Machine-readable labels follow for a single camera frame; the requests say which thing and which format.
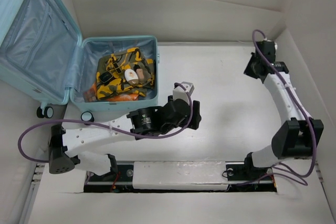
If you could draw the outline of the beige foundation bottle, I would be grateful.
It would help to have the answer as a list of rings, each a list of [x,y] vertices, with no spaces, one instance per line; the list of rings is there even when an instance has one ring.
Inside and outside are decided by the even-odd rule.
[[[139,82],[143,83],[145,81],[143,69],[139,65],[134,66],[134,69],[135,69],[136,74],[138,76]]]

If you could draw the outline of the orange tie-dye garment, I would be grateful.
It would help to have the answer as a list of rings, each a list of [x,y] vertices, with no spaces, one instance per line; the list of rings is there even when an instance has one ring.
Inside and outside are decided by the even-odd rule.
[[[91,88],[95,89],[96,95],[97,95],[97,88],[96,88],[95,83],[91,86]],[[138,94],[121,94],[115,97],[103,98],[102,100],[100,100],[100,102],[102,101],[108,101],[108,102],[136,101],[138,100],[138,96],[139,96]]]

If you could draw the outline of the white oval sunscreen bottle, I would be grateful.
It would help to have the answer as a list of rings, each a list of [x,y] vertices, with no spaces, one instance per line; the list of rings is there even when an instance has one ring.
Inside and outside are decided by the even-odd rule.
[[[132,69],[126,69],[124,72],[124,77],[130,85],[135,85],[139,83],[139,77],[137,73]]]

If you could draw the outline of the camouflage yellow green garment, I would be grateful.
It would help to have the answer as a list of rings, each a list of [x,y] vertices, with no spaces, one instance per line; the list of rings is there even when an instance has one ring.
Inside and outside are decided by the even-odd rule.
[[[117,74],[112,63],[117,62],[122,69],[121,74]],[[144,72],[145,81],[135,85],[130,85],[125,77],[126,69],[135,71],[134,66],[139,65]],[[109,71],[113,78],[104,85],[99,81],[99,76]],[[121,94],[138,94],[141,97],[146,97],[147,91],[155,87],[155,60],[146,58],[139,47],[129,48],[124,51],[115,52],[101,57],[98,61],[96,72],[96,88],[97,98],[115,97]]]

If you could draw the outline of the black square compact case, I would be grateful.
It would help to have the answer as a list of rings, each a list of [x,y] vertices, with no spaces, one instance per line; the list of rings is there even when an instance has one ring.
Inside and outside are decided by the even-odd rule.
[[[113,75],[109,71],[106,71],[99,76],[99,81],[106,85],[112,80],[112,78]]]

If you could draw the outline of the eyeshadow palette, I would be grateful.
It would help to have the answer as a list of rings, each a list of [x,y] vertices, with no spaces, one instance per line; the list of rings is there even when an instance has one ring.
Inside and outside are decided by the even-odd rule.
[[[90,88],[89,90],[83,93],[83,99],[85,102],[96,102],[97,95],[94,88]]]

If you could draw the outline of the light blue suitcase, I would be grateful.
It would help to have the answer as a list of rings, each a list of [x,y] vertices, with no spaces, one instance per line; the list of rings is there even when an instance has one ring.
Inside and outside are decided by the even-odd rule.
[[[91,37],[62,0],[1,0],[1,79],[39,102],[37,116],[50,118],[53,105],[74,104],[81,112],[136,110],[158,102],[157,39],[151,35]],[[101,57],[139,47],[155,60],[155,87],[136,101],[85,102]]]

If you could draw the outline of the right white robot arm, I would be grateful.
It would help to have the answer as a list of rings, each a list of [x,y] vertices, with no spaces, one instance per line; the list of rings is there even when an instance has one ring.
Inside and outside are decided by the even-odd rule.
[[[281,127],[271,143],[259,151],[251,152],[245,159],[243,173],[254,179],[262,168],[282,165],[287,159],[312,159],[308,172],[298,174],[290,167],[287,172],[304,179],[313,171],[317,146],[324,130],[323,122],[314,119],[300,102],[291,84],[289,70],[284,62],[276,61],[276,44],[271,40],[254,41],[255,52],[244,71],[245,75],[261,80],[276,105]]]

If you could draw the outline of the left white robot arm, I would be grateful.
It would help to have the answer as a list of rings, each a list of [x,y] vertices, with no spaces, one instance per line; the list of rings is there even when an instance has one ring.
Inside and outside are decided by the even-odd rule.
[[[200,102],[192,104],[169,98],[165,106],[138,109],[115,120],[97,125],[66,130],[51,127],[48,144],[49,172],[64,174],[81,169],[112,180],[118,172],[117,161],[106,146],[116,142],[163,139],[176,128],[196,130],[202,117]]]

